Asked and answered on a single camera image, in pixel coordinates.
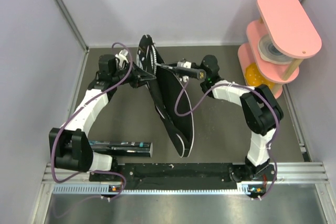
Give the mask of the black sport racket bag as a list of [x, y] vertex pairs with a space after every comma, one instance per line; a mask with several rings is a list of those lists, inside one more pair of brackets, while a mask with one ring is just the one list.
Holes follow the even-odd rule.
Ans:
[[141, 37], [136, 56], [136, 64], [144, 71], [156, 76], [156, 79], [147, 83], [147, 89], [178, 155], [188, 157], [194, 144], [193, 114], [181, 117], [174, 111], [183, 85], [173, 73], [155, 65], [165, 62], [150, 35]]

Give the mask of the white badminton racket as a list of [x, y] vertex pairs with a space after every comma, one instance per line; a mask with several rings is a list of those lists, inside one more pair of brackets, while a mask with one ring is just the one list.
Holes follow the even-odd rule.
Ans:
[[200, 65], [186, 61], [182, 59], [178, 62], [173, 62], [170, 64], [159, 63], [158, 56], [159, 53], [154, 45], [149, 46], [150, 56], [152, 60], [152, 68], [153, 71], [156, 71], [157, 68], [165, 69], [173, 74], [175, 74], [178, 78], [180, 78], [183, 82], [186, 82], [189, 78], [197, 79], [197, 80], [205, 80], [206, 71], [200, 67]]

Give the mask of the black shuttlecock tube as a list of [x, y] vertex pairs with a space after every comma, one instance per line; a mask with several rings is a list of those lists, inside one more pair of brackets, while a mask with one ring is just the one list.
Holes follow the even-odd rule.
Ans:
[[153, 143], [150, 142], [99, 142], [90, 141], [94, 152], [124, 157], [152, 157]]

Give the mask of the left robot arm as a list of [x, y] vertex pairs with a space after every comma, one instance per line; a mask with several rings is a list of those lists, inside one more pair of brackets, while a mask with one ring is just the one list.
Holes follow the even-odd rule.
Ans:
[[90, 129], [119, 85], [139, 88], [156, 77], [129, 61], [126, 50], [117, 55], [100, 56], [98, 66], [99, 70], [74, 114], [61, 127], [49, 132], [51, 162], [54, 168], [76, 172], [98, 170], [107, 180], [114, 180], [119, 168], [113, 164], [111, 155], [92, 150], [88, 140]]

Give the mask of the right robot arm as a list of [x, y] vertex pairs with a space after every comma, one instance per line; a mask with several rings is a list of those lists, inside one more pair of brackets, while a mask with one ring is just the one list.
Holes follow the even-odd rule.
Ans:
[[282, 108], [265, 84], [249, 87], [221, 78], [214, 55], [206, 55], [200, 68], [206, 72], [206, 79], [201, 83], [205, 95], [242, 108], [246, 124], [251, 130], [250, 147], [245, 158], [245, 174], [252, 180], [258, 179], [269, 165], [271, 143], [283, 119]]

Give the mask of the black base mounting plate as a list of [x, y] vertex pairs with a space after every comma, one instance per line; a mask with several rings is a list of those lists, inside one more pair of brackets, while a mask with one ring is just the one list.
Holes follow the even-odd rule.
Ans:
[[253, 174], [245, 164], [232, 163], [128, 163], [115, 170], [126, 178], [128, 190], [236, 189], [238, 182], [271, 182], [273, 165]]

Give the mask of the yellow dotted plate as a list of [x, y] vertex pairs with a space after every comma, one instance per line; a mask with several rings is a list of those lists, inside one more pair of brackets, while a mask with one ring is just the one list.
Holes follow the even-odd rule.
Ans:
[[260, 72], [259, 69], [256, 65], [256, 63], [252, 63], [250, 64], [246, 70], [245, 70], [245, 74], [244, 74], [246, 83], [249, 86], [254, 86], [257, 87], [259, 85], [267, 85], [268, 88], [271, 90], [272, 92], [272, 88], [274, 87], [274, 83], [267, 80]]

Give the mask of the tape roll on shelf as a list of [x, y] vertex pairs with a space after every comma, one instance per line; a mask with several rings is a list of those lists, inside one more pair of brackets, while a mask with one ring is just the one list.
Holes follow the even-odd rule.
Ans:
[[258, 51], [262, 60], [277, 65], [287, 65], [292, 62], [292, 58], [280, 52], [272, 43], [269, 35], [264, 35], [258, 42]]

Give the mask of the pink three-tier shelf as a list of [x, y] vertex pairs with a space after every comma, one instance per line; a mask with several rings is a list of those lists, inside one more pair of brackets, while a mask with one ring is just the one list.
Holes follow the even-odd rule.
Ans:
[[[250, 64], [256, 63], [259, 72], [275, 84], [272, 93], [279, 98], [283, 86], [299, 75], [300, 64], [321, 50], [322, 40], [299, 0], [257, 0], [257, 7], [260, 18], [247, 25], [248, 42], [239, 47], [238, 60], [243, 75]], [[274, 46], [292, 58], [290, 64], [262, 60], [258, 42], [264, 35], [269, 35]]]

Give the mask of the aluminium frame rail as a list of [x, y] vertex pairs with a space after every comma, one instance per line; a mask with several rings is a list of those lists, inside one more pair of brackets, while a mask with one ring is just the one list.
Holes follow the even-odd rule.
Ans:
[[43, 176], [54, 194], [124, 195], [246, 195], [259, 198], [285, 184], [324, 184], [321, 163], [270, 164], [258, 175], [248, 175], [243, 164], [128, 163], [113, 167], [114, 174], [82, 173], [61, 184], [52, 179], [50, 165]]

